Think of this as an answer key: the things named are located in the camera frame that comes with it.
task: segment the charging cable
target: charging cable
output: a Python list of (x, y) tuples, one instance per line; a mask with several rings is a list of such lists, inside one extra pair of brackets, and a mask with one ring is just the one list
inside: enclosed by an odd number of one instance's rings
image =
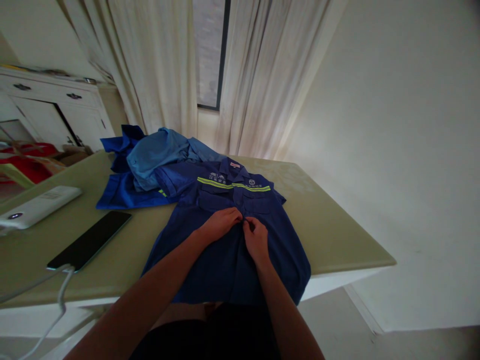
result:
[[(30, 357), (40, 346), (40, 344), (45, 340), (45, 338), (48, 336), (48, 334), (50, 333), (50, 331), (52, 331), (52, 329), (54, 328), (54, 326), (60, 321), (60, 319), (65, 315), (65, 313), (67, 312), (67, 307), (65, 306), (65, 300), (64, 300), (64, 294), (65, 294), (65, 290), (67, 288), (67, 285), (69, 284), (69, 281), (70, 281), (70, 278), (72, 277), (72, 275), (74, 274), (74, 271), (75, 271), (75, 268), (73, 266), (71, 266), (70, 264), (65, 264), (65, 265), (62, 265), (60, 266), (58, 269), (56, 269), (55, 271), (49, 273), (48, 275), (32, 282), (31, 284), (23, 287), (23, 288), (20, 288), (10, 294), (7, 294), (7, 295), (4, 295), (4, 296), (1, 296), (0, 297), (0, 304), (10, 300), (10, 299), (13, 299), (17, 296), (19, 296), (20, 294), (23, 294), (25, 292), (27, 292), (28, 290), (31, 290), (35, 287), (37, 287), (38, 285), (46, 282), (47, 280), (53, 278), (55, 275), (63, 272), (63, 271), (66, 271), (67, 272), (67, 276), (65, 278), (65, 280), (63, 281), (63, 283), (61, 284), (61, 287), (60, 287), (60, 291), (58, 292), (58, 296), (57, 296), (57, 303), (58, 303), (58, 306), (60, 307), (60, 315), (56, 318), (56, 320), (50, 325), (50, 327), (45, 331), (45, 333), (43, 334), (43, 336), (38, 340), (38, 342), (36, 343), (36, 345), (29, 351), (27, 352), (25, 355), (23, 355), (22, 357), (20, 357), (18, 360), (25, 360), (27, 359), (28, 357)], [(3, 355), (3, 354), (0, 354), (0, 359), (9, 359), (8, 356), (6, 355)]]

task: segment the blue work shirt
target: blue work shirt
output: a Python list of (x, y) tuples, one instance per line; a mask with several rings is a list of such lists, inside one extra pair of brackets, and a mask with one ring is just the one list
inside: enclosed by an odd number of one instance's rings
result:
[(187, 139), (162, 127), (145, 136), (139, 126), (122, 125), (122, 136), (100, 139), (115, 160), (97, 209), (133, 209), (175, 203), (166, 197), (154, 174), (155, 168), (181, 162), (220, 161), (225, 156), (192, 137)]
[[(244, 217), (255, 217), (268, 229), (271, 262), (291, 298), (298, 304), (310, 279), (310, 264), (274, 184), (251, 174), (238, 162), (177, 163), (155, 170), (157, 181), (178, 204), (153, 245), (145, 274), (182, 243), (210, 216), (237, 207)], [(264, 304), (255, 264), (248, 253), (243, 224), (208, 246), (191, 268), (173, 302), (228, 302)]]

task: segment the hand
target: hand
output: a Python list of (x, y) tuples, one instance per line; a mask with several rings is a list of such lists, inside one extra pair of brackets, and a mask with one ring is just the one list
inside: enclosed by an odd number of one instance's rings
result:
[(228, 233), (232, 226), (241, 222), (242, 218), (242, 214), (236, 207), (219, 210), (198, 228), (197, 233), (208, 243), (213, 243)]
[(254, 217), (246, 217), (243, 222), (246, 248), (255, 262), (256, 267), (270, 263), (269, 232), (265, 225)]

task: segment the yellow reflective stripe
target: yellow reflective stripe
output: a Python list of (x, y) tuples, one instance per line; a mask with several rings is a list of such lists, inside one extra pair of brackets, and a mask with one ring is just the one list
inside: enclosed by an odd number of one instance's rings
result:
[(206, 178), (203, 178), (203, 177), (197, 177), (196, 179), (197, 179), (197, 181), (199, 181), (202, 184), (212, 185), (214, 187), (221, 188), (221, 189), (233, 189), (234, 187), (238, 187), (238, 188), (247, 189), (248, 191), (251, 191), (251, 192), (266, 192), (266, 191), (271, 190), (270, 186), (248, 187), (248, 186), (245, 186), (245, 185), (240, 184), (240, 183), (232, 183), (231, 185), (226, 185), (226, 184), (222, 184), (220, 182), (216, 182), (216, 181), (206, 179)]
[(203, 177), (197, 177), (196, 179), (199, 182), (201, 182), (202, 184), (212, 185), (212, 186), (215, 186), (217, 188), (222, 188), (222, 189), (233, 189), (234, 188), (232, 185), (222, 184), (222, 183), (219, 183), (219, 182), (216, 182), (216, 181), (213, 181), (213, 180), (205, 179)]

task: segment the green table top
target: green table top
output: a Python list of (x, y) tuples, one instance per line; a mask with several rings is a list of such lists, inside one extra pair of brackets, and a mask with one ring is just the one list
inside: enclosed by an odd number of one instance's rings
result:
[[(312, 276), (396, 264), (298, 165), (232, 156), (250, 173), (275, 183), (286, 198), (287, 212), (310, 261)], [(108, 210), (95, 205), (109, 175), (112, 154), (86, 158), (0, 205), (0, 214), (58, 185), (81, 188), (83, 194), (34, 226), (0, 237), (0, 293), (7, 294), (47, 273), (47, 263), (102, 218)], [(118, 297), (139, 277), (160, 231), (176, 204), (130, 209), (124, 228), (81, 271), (65, 293), (67, 302)], [(14, 298), (2, 308), (51, 304), (63, 275)]]

